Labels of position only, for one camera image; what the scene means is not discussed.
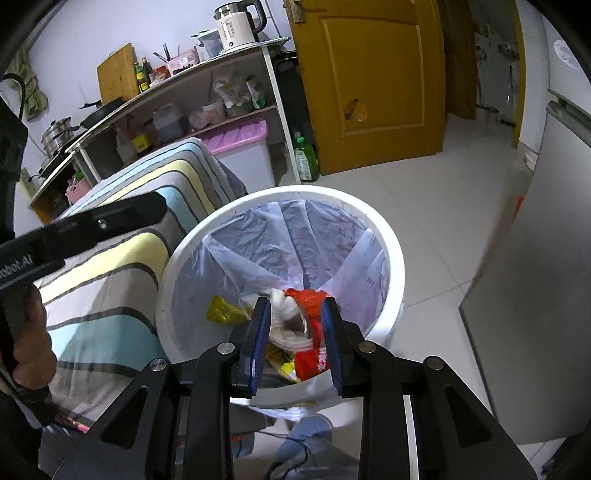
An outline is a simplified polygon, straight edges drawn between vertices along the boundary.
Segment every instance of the white floor tile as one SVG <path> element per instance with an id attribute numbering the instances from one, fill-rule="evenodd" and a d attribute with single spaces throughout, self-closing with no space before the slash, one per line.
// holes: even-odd
<path id="1" fill-rule="evenodd" d="M 494 237 L 515 155 L 505 138 L 451 116 L 442 153 L 371 168 L 461 284 Z"/>
<path id="2" fill-rule="evenodd" d="M 468 290 L 470 290 L 472 288 L 472 284 L 475 281 L 476 281 L 476 278 L 473 278 L 472 280 L 468 280 L 467 282 L 465 282 L 462 285 L 460 285 L 460 288 L 462 289 L 462 292 L 468 293 Z"/>
<path id="3" fill-rule="evenodd" d="M 390 224 L 398 238 L 405 264 L 404 301 L 418 301 L 457 287 L 451 272 L 424 239 L 421 231 L 409 221 L 406 213 L 377 180 L 371 168 L 359 168 L 322 177 L 316 185 L 341 190 L 360 198 L 375 208 Z"/>
<path id="4" fill-rule="evenodd" d="M 490 410 L 484 383 L 457 308 L 464 298 L 460 287 L 405 308 L 395 326 L 389 349 L 394 355 L 422 362 L 443 358 Z"/>
<path id="5" fill-rule="evenodd" d="M 538 478 L 545 478 L 545 476 L 542 476 L 542 467 L 548 460 L 552 458 L 556 450 L 558 450 L 558 448 L 560 447 L 560 445 L 563 444 L 563 442 L 564 438 L 545 442 L 544 446 L 530 460 L 531 466 L 534 468 Z"/>
<path id="6" fill-rule="evenodd" d="M 521 450 L 521 453 L 523 453 L 523 455 L 525 456 L 525 458 L 528 459 L 528 461 L 531 461 L 531 459 L 535 456 L 536 453 L 538 453 L 540 451 L 540 449 L 543 446 L 544 446 L 544 442 L 529 443 L 527 445 L 518 445 L 519 450 Z"/>

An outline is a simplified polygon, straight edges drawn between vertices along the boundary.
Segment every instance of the screw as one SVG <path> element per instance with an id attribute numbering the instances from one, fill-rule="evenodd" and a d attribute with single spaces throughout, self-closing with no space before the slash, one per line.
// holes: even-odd
<path id="1" fill-rule="evenodd" d="M 370 342 L 368 340 L 365 340 L 363 342 L 360 342 L 357 347 L 363 353 L 374 353 L 375 352 L 375 343 Z"/>
<path id="2" fill-rule="evenodd" d="M 160 372 L 166 367 L 166 360 L 164 358 L 155 358 L 150 362 L 152 372 Z"/>
<path id="3" fill-rule="evenodd" d="M 441 370 L 445 363 L 438 356 L 430 356 L 427 358 L 427 366 L 432 370 Z"/>
<path id="4" fill-rule="evenodd" d="M 232 353 L 236 347 L 234 347 L 233 343 L 230 342 L 223 342 L 217 346 L 217 351 L 222 355 L 227 355 Z"/>

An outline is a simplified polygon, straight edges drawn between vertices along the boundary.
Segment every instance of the person's leg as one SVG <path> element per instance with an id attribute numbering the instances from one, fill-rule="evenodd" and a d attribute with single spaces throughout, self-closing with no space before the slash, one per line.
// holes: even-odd
<path id="1" fill-rule="evenodd" d="M 332 444 L 332 424 L 315 414 L 297 424 L 277 450 L 265 478 L 356 479 L 359 461 Z"/>
<path id="2" fill-rule="evenodd" d="M 300 420 L 287 436 L 288 439 L 292 440 L 285 439 L 277 450 L 273 464 L 285 463 L 304 451 L 303 445 L 295 440 L 305 442 L 307 439 L 316 437 L 332 442 L 332 428 L 330 420 L 321 414 L 310 415 Z"/>

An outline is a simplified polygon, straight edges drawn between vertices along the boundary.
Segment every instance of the pink storage box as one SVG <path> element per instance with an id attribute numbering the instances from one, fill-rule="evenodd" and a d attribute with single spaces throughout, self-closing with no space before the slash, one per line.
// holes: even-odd
<path id="1" fill-rule="evenodd" d="M 267 122 L 264 119 L 248 122 L 231 130 L 225 130 L 214 137 L 203 138 L 209 151 L 217 155 L 233 148 L 257 142 L 267 137 Z"/>
<path id="2" fill-rule="evenodd" d="M 86 195 L 90 191 L 90 183 L 88 180 L 83 179 L 76 183 L 75 185 L 70 185 L 66 189 L 66 197 L 70 200 L 70 203 L 74 205 L 78 200 L 80 200 L 84 195 Z"/>
<path id="3" fill-rule="evenodd" d="M 209 151 L 236 177 L 248 193 L 271 189 L 275 177 L 267 147 L 267 122 L 257 119 L 202 138 Z"/>

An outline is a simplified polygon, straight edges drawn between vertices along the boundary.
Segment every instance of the plastic bottle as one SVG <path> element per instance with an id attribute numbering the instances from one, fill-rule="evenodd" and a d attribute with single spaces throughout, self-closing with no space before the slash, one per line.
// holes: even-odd
<path id="1" fill-rule="evenodd" d="M 138 90 L 140 93 L 145 92 L 150 86 L 148 85 L 148 79 L 144 73 L 144 68 L 139 64 L 136 63 L 134 65 L 135 69 L 135 78 L 138 82 Z"/>
<path id="2" fill-rule="evenodd" d="M 150 75 L 153 74 L 154 71 L 152 70 L 152 65 L 150 65 L 146 57 L 142 59 L 142 70 L 144 71 L 144 76 L 146 77 L 149 86 L 152 83 Z"/>
<path id="3" fill-rule="evenodd" d="M 301 181 L 316 181 L 320 177 L 318 161 L 312 145 L 299 133 L 295 133 L 294 154 Z"/>
<path id="4" fill-rule="evenodd" d="M 125 134 L 127 138 L 129 138 L 135 148 L 135 152 L 138 154 L 139 157 L 146 155 L 152 151 L 152 143 L 150 139 L 148 139 L 148 135 L 146 135 L 144 129 L 140 124 L 133 118 L 131 115 L 127 116 L 127 129 Z"/>

